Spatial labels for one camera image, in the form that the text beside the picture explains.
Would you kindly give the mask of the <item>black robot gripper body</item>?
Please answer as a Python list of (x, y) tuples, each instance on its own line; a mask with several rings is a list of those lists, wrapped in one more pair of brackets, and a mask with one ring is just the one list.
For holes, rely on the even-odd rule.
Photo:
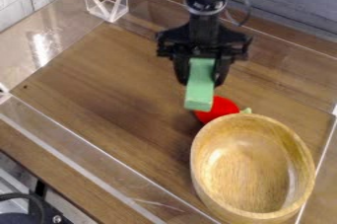
[(216, 60), (248, 59), (253, 38), (228, 29), (217, 15), (189, 15), (188, 22), (157, 33), (157, 56), (175, 59), (215, 58)]

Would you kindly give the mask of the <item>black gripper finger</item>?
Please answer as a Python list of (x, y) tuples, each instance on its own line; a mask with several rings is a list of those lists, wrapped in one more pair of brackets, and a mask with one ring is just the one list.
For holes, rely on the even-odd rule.
[(177, 56), (172, 60), (172, 63), (177, 82), (181, 85), (187, 85), (189, 78), (189, 58), (185, 56)]
[(233, 62), (235, 59), (232, 57), (221, 57), (216, 60), (213, 69), (215, 87), (219, 87), (224, 84)]

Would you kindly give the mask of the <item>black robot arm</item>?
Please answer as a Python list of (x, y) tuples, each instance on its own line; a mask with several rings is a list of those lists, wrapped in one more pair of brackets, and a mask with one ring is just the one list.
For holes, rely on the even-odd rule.
[(220, 15), (228, 0), (184, 0), (188, 22), (157, 33), (157, 56), (168, 57), (180, 84), (187, 85), (191, 60), (213, 59), (211, 79), (224, 84), (229, 68), (237, 60), (248, 59), (253, 38), (227, 28)]

